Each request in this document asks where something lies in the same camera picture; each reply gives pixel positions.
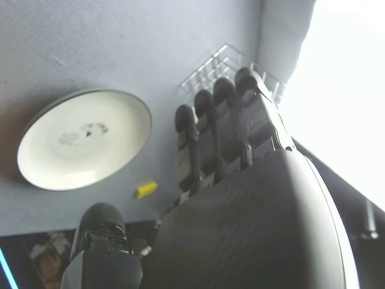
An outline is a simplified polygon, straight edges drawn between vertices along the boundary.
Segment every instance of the wire rack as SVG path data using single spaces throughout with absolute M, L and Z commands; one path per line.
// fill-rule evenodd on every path
M 215 81 L 221 77 L 234 81 L 236 72 L 242 67 L 249 67 L 259 74 L 271 93 L 270 97 L 278 105 L 286 86 L 253 60 L 243 55 L 242 52 L 228 44 L 223 45 L 181 83 L 179 94 L 186 103 L 192 104 L 199 90 L 212 91 Z

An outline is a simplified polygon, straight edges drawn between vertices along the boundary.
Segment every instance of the blue line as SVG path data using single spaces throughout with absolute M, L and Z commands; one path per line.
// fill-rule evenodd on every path
M 16 281 L 14 280 L 13 278 L 13 275 L 12 275 L 12 272 L 7 264 L 7 260 L 5 260 L 5 256 L 4 254 L 2 253 L 2 250 L 0 248 L 0 263 L 1 263 L 1 266 L 4 270 L 4 273 L 8 279 L 8 282 L 9 284 L 11 285 L 11 288 L 12 289 L 19 289 L 16 285 Z

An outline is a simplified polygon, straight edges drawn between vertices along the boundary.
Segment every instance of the back of robotic hand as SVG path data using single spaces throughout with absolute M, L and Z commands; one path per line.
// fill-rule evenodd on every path
M 61 289 L 137 289 L 142 275 L 119 211 L 105 203 L 93 205 L 76 230 Z

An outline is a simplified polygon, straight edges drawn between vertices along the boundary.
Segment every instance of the yellow sponge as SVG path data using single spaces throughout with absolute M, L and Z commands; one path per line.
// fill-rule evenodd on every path
M 136 197 L 141 199 L 142 197 L 146 197 L 149 194 L 152 194 L 158 188 L 158 184 L 156 182 L 149 182 L 146 185 L 142 185 L 137 188 Z

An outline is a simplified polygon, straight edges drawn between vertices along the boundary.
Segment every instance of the white plate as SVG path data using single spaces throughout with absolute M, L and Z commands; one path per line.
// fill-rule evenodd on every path
M 46 190 L 73 190 L 105 179 L 136 156 L 151 131 L 137 97 L 115 90 L 77 92 L 31 122 L 17 153 L 24 178 Z

